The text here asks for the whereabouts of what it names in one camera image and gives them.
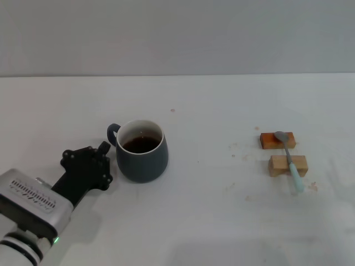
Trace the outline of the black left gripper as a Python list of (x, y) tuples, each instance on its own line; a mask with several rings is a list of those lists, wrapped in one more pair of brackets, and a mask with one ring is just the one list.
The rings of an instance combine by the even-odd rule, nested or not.
[(65, 150), (60, 161), (65, 173), (51, 190), (76, 207), (93, 189), (106, 191), (113, 178), (110, 174), (110, 144), (103, 141), (98, 148), (91, 146), (78, 150)]

